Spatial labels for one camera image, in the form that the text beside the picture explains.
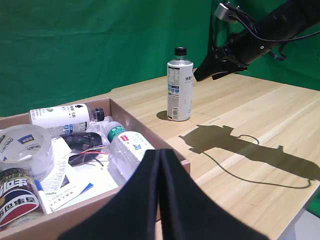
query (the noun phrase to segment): packing tape roll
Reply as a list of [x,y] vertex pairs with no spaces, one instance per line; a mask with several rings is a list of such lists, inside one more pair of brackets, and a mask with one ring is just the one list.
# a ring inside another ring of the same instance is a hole
[[0,131],[0,170],[27,169],[42,181],[54,167],[52,140],[47,129],[22,124]]

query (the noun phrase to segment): green backdrop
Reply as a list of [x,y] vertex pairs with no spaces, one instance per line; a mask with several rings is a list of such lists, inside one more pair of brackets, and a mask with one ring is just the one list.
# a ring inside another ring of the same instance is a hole
[[[234,0],[257,20],[284,0]],[[166,74],[174,47],[197,67],[206,55],[211,0],[2,0],[0,116],[63,104]],[[233,24],[219,35],[223,43]],[[319,36],[266,55],[248,76],[320,89]]]

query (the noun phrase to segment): clear plastic bottle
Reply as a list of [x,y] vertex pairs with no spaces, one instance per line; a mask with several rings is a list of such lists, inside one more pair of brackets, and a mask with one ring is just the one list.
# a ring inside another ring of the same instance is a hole
[[32,109],[30,123],[48,129],[52,138],[63,134],[85,132],[90,124],[105,119],[102,108],[90,109],[85,104],[71,104]]
[[138,167],[146,150],[155,148],[141,133],[127,131],[117,121],[112,121],[104,126],[104,132],[110,142],[109,159],[127,181]]
[[173,121],[185,121],[191,117],[193,67],[194,64],[187,59],[187,49],[176,47],[174,59],[167,63],[167,117]]

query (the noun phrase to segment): brown cardboard box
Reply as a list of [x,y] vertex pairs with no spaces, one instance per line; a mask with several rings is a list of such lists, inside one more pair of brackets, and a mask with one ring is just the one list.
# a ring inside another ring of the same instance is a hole
[[[123,124],[127,130],[141,133],[156,149],[165,149],[172,147],[147,128],[143,123],[133,117],[130,113],[124,110],[121,106],[115,103],[110,98],[84,102],[90,108],[103,108],[106,116],[112,116],[114,121]],[[29,115],[27,113],[9,116],[0,119],[0,129],[5,129],[10,126],[19,124],[28,124]],[[175,153],[186,169],[190,173],[190,162],[179,152]],[[42,216],[30,222],[26,222],[20,226],[7,229],[0,232],[1,240],[55,240],[60,233],[77,225],[84,219],[91,216],[104,206],[120,188],[108,191],[101,195],[95,196],[86,201],[66,207],[65,209]]]

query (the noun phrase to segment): bottle cap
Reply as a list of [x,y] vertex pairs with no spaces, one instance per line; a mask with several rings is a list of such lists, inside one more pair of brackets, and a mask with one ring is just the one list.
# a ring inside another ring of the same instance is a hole
[[176,47],[174,49],[175,56],[186,56],[187,55],[187,48],[183,46]]
[[98,122],[105,120],[105,111],[102,108],[95,108],[96,118]]

